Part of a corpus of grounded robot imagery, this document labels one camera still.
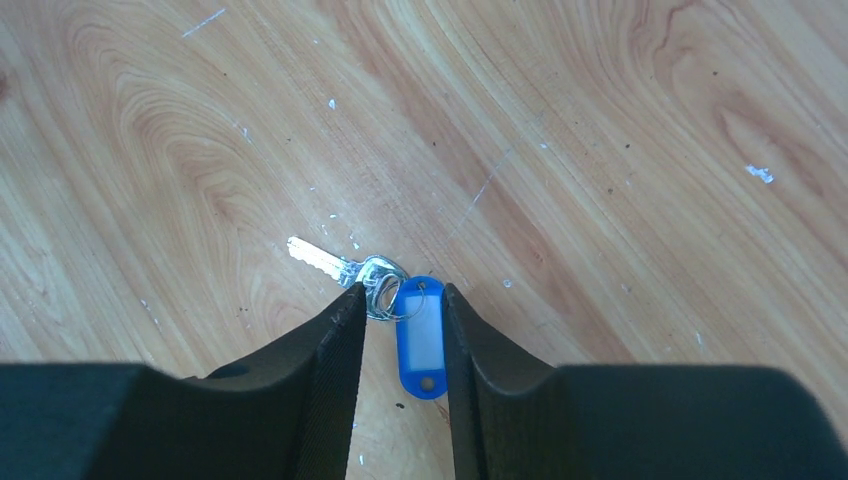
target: silver key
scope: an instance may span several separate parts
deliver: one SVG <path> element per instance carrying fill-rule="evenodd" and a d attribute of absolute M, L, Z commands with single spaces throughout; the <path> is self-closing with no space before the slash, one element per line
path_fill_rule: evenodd
<path fill-rule="evenodd" d="M 298 237 L 289 238 L 288 247 L 289 255 L 326 273 L 342 288 L 350 288 L 354 283 L 362 282 L 365 285 L 368 316 L 377 320 L 392 318 L 394 298 L 388 305 L 382 305 L 382 297 L 392 286 L 392 280 L 396 280 L 399 285 L 409 279 L 400 265 L 381 255 L 371 255 L 362 263 L 343 260 Z"/>

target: white paint chip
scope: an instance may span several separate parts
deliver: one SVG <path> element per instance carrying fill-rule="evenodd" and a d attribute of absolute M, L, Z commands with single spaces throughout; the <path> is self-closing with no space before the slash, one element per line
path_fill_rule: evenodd
<path fill-rule="evenodd" d="M 211 17 L 209 17 L 209 18 L 207 18 L 206 20 L 204 20 L 204 21 L 202 21 L 202 22 L 198 23 L 198 24 L 197 24 L 194 28 L 192 28 L 191 30 L 189 30 L 189 31 L 187 31 L 186 33 L 184 33 L 184 34 L 183 34 L 183 38 L 186 38 L 187 36 L 191 35 L 192 33 L 194 33 L 194 32 L 196 32 L 196 31 L 200 30 L 200 29 L 201 29 L 201 28 L 203 28 L 203 27 L 205 27 L 207 23 L 209 23 L 209 22 L 211 22 L 212 20 L 215 20 L 216 18 L 220 17 L 220 16 L 221 16 L 221 15 L 223 15 L 223 14 L 224 14 L 224 12 L 226 12 L 226 11 L 227 11 L 227 9 L 226 9 L 226 8 L 222 8 L 222 9 L 218 10 L 218 11 L 217 11 L 217 12 L 215 12 L 215 13 L 214 13 Z"/>
<path fill-rule="evenodd" d="M 757 168 L 753 165 L 748 165 L 745 167 L 745 170 L 755 177 L 760 177 L 763 183 L 771 183 L 774 181 L 774 176 L 768 172 L 768 168 Z"/>

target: key tag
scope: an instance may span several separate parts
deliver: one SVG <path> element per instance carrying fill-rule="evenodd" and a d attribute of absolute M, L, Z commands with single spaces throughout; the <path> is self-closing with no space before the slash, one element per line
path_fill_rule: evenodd
<path fill-rule="evenodd" d="M 401 284 L 395 296 L 400 383 L 422 400 L 433 400 L 448 390 L 442 339 L 443 290 L 444 285 L 435 278 L 420 276 Z"/>

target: key with blue tag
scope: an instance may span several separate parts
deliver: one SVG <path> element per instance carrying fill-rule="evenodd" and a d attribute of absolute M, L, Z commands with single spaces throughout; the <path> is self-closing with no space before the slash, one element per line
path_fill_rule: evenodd
<path fill-rule="evenodd" d="M 397 347 L 400 383 L 422 400 L 448 390 L 442 340 L 442 291 L 432 277 L 413 277 L 398 287 L 394 314 L 398 318 Z"/>

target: wooden surface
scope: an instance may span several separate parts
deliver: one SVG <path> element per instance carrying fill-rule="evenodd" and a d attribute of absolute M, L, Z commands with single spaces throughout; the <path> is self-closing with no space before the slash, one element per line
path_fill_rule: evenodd
<path fill-rule="evenodd" d="M 0 360 L 205 375 L 340 293 L 299 235 L 550 363 L 786 369 L 845 438 L 848 7 L 599 3 L 2 0 Z M 365 348 L 349 476 L 452 476 Z"/>

